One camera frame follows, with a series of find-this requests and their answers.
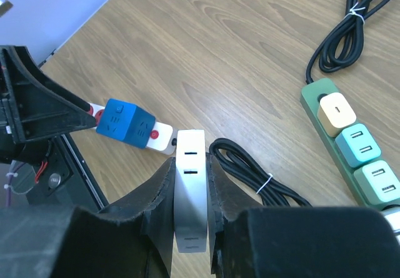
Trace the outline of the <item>white red power strip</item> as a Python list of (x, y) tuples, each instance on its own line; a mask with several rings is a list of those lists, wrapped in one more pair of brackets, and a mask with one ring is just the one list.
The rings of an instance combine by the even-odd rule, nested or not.
[[(100, 106), (95, 103), (91, 103), (90, 106), (89, 113), (94, 116), (96, 120), (96, 126), (94, 128), (96, 130), (105, 106)], [(150, 138), (144, 149), (152, 149), (165, 155), (171, 155), (176, 148), (177, 134), (177, 129), (173, 128), (169, 124), (161, 123), (156, 120)]]

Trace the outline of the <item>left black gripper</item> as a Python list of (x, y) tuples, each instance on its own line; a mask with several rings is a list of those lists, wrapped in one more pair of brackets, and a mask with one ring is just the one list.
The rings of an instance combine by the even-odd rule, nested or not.
[(49, 138), (96, 125), (90, 107), (45, 75), (26, 46), (1, 46), (2, 163), (41, 163)]

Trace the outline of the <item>white square charger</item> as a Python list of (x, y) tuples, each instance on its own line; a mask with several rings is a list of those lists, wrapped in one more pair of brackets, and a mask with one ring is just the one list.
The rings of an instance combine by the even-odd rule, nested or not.
[(399, 230), (400, 230), (400, 210), (399, 207), (392, 207), (381, 212), (381, 214), (388, 221), (392, 230), (399, 240)]

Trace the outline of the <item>green power strip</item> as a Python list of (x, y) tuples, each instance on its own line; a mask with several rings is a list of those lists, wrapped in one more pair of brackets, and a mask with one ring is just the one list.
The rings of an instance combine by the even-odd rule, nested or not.
[(379, 211), (399, 207), (399, 178), (332, 80), (303, 87), (300, 102), (356, 202)]

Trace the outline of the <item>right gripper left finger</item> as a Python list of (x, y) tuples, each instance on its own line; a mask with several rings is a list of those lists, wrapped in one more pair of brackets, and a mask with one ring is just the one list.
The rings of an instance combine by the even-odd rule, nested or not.
[(79, 206), (1, 210), (2, 277), (169, 277), (175, 160), (93, 213)]

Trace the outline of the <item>white rounded charger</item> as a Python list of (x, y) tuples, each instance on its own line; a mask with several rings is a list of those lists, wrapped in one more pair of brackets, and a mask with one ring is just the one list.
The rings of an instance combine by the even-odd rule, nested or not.
[(203, 130), (180, 130), (177, 135), (174, 183), (174, 232), (180, 253), (206, 251), (208, 186)]

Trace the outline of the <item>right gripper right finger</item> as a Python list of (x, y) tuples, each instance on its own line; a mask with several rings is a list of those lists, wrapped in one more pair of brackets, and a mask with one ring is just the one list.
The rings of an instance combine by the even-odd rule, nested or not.
[(399, 243), (368, 207), (265, 207), (206, 157), (217, 277), (398, 277)]

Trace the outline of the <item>blue socket adapter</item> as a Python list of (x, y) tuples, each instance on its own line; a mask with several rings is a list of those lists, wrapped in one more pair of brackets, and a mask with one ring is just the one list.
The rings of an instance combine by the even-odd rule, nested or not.
[(144, 149), (156, 118), (141, 107), (117, 99), (109, 99), (96, 132), (125, 144)]

